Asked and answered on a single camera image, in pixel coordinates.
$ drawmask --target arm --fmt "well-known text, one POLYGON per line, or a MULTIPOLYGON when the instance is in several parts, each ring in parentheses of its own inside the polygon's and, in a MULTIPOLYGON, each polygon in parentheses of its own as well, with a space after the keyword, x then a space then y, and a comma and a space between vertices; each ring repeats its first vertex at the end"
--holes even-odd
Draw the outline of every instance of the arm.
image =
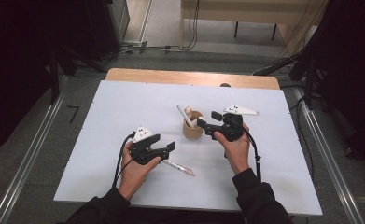
POLYGON ((234 142, 229 142, 221 134, 215 133, 216 139, 223 145, 226 157, 234 171, 232 179, 237 188, 237 202, 248 223, 292 223, 281 203, 277 202, 273 190, 268 183, 260 183, 249 168, 249 139, 243 136, 234 142))
POLYGON ((66 223, 116 223, 123 212, 130 206, 130 200, 145 182, 147 174, 157 166, 160 157, 146 165, 132 161, 129 142, 123 149, 119 189, 111 189, 103 198, 94 197, 83 204, 66 223))

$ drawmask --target hand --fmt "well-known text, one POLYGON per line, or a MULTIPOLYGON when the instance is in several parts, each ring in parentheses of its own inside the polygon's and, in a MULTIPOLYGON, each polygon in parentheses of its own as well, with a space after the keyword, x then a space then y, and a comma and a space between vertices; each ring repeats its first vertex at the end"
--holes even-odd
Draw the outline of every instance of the hand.
MULTIPOLYGON (((248 131, 248 127, 243 123, 244 128, 248 131)), ((246 133, 236 141, 229 142, 225 136, 219 132, 215 132, 214 136, 219 143, 225 148, 226 157, 235 175, 240 174, 244 170, 249 168, 248 165, 248 152, 249 152, 249 139, 246 133)))
POLYGON ((146 165, 141 165, 136 161, 131 161, 132 159, 132 156, 130 155, 131 146, 132 142, 129 142, 123 149, 123 154, 122 154, 123 160, 121 161, 121 167, 125 166, 125 168, 121 173, 121 182, 119 187, 120 194, 127 201, 130 201, 132 199, 135 193, 145 182, 147 174, 149 174, 149 172, 153 170, 153 168, 155 168, 161 160, 160 157, 156 157, 146 165))

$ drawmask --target chair leg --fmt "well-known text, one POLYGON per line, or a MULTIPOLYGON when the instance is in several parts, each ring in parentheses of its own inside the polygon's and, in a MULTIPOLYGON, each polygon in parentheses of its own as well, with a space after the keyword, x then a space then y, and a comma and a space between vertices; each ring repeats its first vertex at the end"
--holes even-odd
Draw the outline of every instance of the chair leg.
POLYGON ((272 40, 274 40, 275 31, 277 30, 277 24, 274 25, 272 40))
POLYGON ((237 37, 238 21, 235 23, 234 38, 237 37))

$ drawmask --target marker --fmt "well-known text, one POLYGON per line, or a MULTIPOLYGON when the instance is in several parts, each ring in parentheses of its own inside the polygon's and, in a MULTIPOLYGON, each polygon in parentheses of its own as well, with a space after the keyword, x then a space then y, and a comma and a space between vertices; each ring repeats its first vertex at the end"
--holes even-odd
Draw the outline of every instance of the marker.
POLYGON ((179 107, 179 105, 176 106, 176 108, 178 108, 179 112, 181 113, 181 115, 183 116, 183 118, 185 119, 185 121, 188 123, 188 125, 191 127, 191 128, 194 128, 194 125, 193 123, 191 122, 191 120, 188 118, 188 115, 186 115, 185 111, 183 111, 181 109, 181 107, 179 107))
POLYGON ((195 174, 195 173, 193 173, 193 171, 192 171, 190 168, 187 168, 187 167, 181 166, 181 165, 179 165, 179 164, 176 164, 176 163, 174 163, 174 162, 172 162, 172 161, 168 161, 168 160, 164 160, 164 161, 162 161, 162 162, 164 162, 165 164, 167 164, 167 165, 169 165, 169 166, 171 166, 171 167, 173 167, 173 168, 177 169, 178 171, 180 171, 180 172, 182 172, 182 173, 184 173, 184 174, 186 174, 186 175, 196 176, 196 174, 195 174))

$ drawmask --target person's left hand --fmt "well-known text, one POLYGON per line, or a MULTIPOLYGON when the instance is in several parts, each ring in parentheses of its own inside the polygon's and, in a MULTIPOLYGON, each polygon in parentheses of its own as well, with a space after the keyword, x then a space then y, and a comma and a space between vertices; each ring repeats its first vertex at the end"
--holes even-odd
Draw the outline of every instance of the person's left hand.
POLYGON ((133 142, 129 142, 124 147, 122 154, 123 160, 121 162, 121 167, 125 166, 125 168, 121 172, 119 192, 127 201, 132 199, 145 182, 147 174, 153 170, 161 160, 160 157, 156 157, 146 165, 141 165, 136 161, 131 161, 126 165, 132 159, 132 156, 130 155, 130 147, 132 144, 133 142))

